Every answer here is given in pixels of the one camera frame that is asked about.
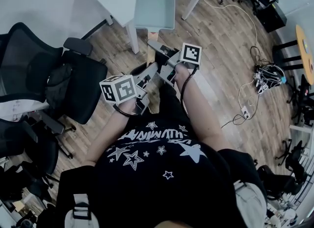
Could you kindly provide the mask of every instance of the star print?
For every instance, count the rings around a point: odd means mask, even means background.
[[[199,144],[195,144],[193,146],[188,146],[182,142],[178,143],[185,151],[180,156],[190,156],[195,163],[200,161],[200,156],[204,155],[207,157],[202,151],[201,146]]]
[[[114,151],[113,153],[111,153],[111,154],[108,155],[107,157],[115,155],[115,156],[116,156],[116,161],[118,161],[118,159],[119,159],[119,157],[120,157],[120,155],[121,155],[122,153],[129,151],[129,149],[126,149],[126,148],[127,148],[127,147],[123,147],[123,148],[118,148],[118,147],[116,147],[116,151]]]
[[[127,153],[124,154],[124,156],[127,158],[127,160],[124,162],[123,166],[130,164],[131,167],[134,170],[136,170],[137,163],[141,163],[144,161],[142,158],[137,156],[137,153],[138,153],[138,150],[136,152],[134,152],[132,155],[127,154]]]
[[[167,152],[167,151],[165,150],[165,146],[158,147],[157,153],[159,153],[160,155],[162,155],[164,152]]]
[[[181,131],[183,131],[183,132],[187,132],[187,130],[185,129],[185,126],[181,126],[181,125],[179,125],[179,128],[180,128],[180,130],[181,130]]]
[[[169,180],[170,178],[174,177],[172,175],[172,171],[171,172],[165,171],[165,174],[163,174],[162,176],[166,177],[167,180]]]
[[[150,122],[148,123],[148,125],[146,126],[147,128],[151,128],[151,130],[153,130],[154,128],[158,128],[158,126],[155,124],[155,122]]]

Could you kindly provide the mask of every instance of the black t-shirt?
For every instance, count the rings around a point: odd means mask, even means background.
[[[233,183],[254,183],[265,194],[251,156],[216,152],[190,136],[190,126],[156,119],[125,133],[94,168],[63,172],[57,227],[82,190],[101,228],[153,228],[167,220],[193,228],[245,227]]]

